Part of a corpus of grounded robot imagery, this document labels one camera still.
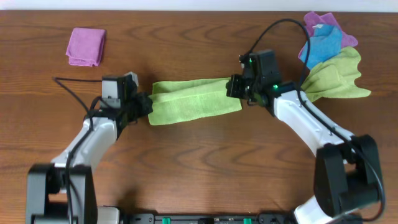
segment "white wall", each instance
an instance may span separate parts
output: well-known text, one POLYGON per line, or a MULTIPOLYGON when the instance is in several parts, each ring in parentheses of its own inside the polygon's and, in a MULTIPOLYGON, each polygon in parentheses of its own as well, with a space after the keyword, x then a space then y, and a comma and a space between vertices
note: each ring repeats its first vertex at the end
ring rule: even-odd
POLYGON ((398 0, 0 0, 0 9, 398 12, 398 0))

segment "wooden table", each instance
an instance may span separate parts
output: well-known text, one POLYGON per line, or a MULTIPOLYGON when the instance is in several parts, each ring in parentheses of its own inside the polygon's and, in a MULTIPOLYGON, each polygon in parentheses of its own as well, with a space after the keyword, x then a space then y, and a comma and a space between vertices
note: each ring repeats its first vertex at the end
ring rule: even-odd
MULTIPOLYGON (((82 126, 83 108, 52 77, 139 74, 140 89, 161 80, 228 77, 238 55, 277 19, 304 12, 0 12, 0 223, 24 222, 26 177, 50 162, 82 126), (106 29, 99 67, 68 64, 74 27, 106 29)), ((398 14, 336 13, 359 40, 356 81, 372 91, 358 99, 315 105, 342 127, 377 141, 387 192, 380 223, 398 213, 398 14)), ((304 44, 293 24, 272 29, 257 49, 276 51, 284 80, 298 80, 304 44)), ((86 103, 100 84, 68 83, 86 103)), ((223 116, 126 128, 95 175, 98 205, 159 213, 245 213, 291 210, 313 195, 314 156, 284 123, 259 107, 223 116)), ((377 207, 365 212, 372 215, 377 207)))

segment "pink folded cloth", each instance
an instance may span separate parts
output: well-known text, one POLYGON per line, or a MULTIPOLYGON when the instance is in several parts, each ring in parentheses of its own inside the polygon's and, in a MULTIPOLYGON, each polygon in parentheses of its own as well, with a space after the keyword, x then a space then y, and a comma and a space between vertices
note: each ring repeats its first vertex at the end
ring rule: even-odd
MULTIPOLYGON (((333 16, 331 12, 326 13, 325 15, 319 16, 315 12, 309 12, 304 16, 305 28, 307 28, 308 34, 310 37, 314 34, 314 26, 318 24, 328 24, 332 26, 337 26, 343 33, 343 39, 341 40, 341 48, 345 48, 347 46, 355 47, 358 45, 358 41, 354 36, 346 34, 340 27, 339 23, 333 16)), ((304 48, 301 49, 300 53, 298 53, 298 57, 300 58, 303 53, 304 48)))
POLYGON ((105 30, 74 28, 67 48, 70 65, 98 66, 101 61, 105 30))

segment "green cloth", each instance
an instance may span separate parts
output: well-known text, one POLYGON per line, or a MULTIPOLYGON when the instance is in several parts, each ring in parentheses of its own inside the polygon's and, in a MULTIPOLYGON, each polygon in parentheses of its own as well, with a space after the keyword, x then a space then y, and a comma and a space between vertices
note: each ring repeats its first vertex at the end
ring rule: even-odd
POLYGON ((371 94, 358 88, 354 81, 361 76, 358 63, 361 56, 353 47, 345 47, 326 62, 319 63, 301 86, 311 102, 325 98, 359 98, 371 94))
POLYGON ((148 115, 149 123, 174 124, 241 110, 239 99, 226 96, 228 80, 215 78, 154 83, 153 95, 150 96, 154 112, 148 115))

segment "cloth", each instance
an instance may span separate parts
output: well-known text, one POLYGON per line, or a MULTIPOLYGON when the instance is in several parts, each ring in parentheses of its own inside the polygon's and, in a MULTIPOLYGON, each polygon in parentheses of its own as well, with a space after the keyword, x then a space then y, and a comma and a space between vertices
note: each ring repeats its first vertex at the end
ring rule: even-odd
MULTIPOLYGON (((355 39, 354 36, 346 34, 343 29, 340 27, 339 23, 335 19, 334 15, 329 12, 326 13, 325 15, 319 16, 315 12, 309 12, 304 16, 304 22, 305 22, 305 28, 307 28, 308 34, 310 37, 312 37, 315 33, 314 27, 318 24, 328 24, 328 25, 333 25, 337 26, 341 32, 343 33, 343 38, 341 40, 341 48, 345 48, 347 46, 352 46, 355 47, 358 45, 358 41, 355 39)), ((298 57, 301 57, 301 54, 306 48, 303 47, 298 53, 298 57)))
POLYGON ((74 28, 67 48, 70 65, 98 66, 101 61, 105 30, 74 28))
POLYGON ((361 56, 353 47, 345 47, 340 54, 315 66, 301 86, 311 102, 325 98, 359 98, 371 94, 358 88, 354 81, 361 76, 358 63, 361 56))
POLYGON ((226 96, 229 78, 153 84, 151 125, 174 124, 242 109, 237 98, 226 96))
MULTIPOLYGON (((341 50, 341 39, 343 33, 337 26, 319 24, 315 29, 313 37, 310 37, 311 49, 307 67, 312 69, 320 62, 324 62, 339 54, 341 50)), ((307 44, 304 45, 304 52, 300 56, 301 61, 305 61, 307 56, 307 44)))

